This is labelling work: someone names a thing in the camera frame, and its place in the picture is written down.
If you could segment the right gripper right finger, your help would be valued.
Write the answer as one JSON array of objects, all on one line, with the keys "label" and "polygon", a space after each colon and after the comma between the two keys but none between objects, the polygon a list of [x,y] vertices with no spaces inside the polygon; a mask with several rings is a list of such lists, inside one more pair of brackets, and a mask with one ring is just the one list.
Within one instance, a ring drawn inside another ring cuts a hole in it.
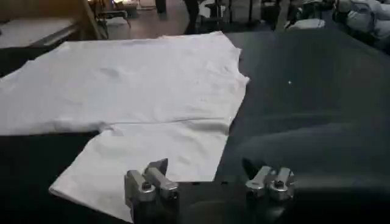
[{"label": "right gripper right finger", "polygon": [[243,158],[241,163],[248,177],[245,187],[254,197],[267,195],[275,201],[287,201],[294,197],[296,178],[290,168],[275,169],[265,163],[256,164],[249,158]]}]

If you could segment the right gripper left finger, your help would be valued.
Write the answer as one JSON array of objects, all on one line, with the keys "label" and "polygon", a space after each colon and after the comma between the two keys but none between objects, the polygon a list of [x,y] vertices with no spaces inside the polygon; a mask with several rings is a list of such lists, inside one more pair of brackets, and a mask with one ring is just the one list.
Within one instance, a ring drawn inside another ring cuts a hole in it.
[{"label": "right gripper left finger", "polygon": [[157,196],[164,200],[179,197],[179,183],[166,177],[168,159],[150,162],[143,172],[128,170],[124,175],[124,196],[126,203],[152,202]]}]

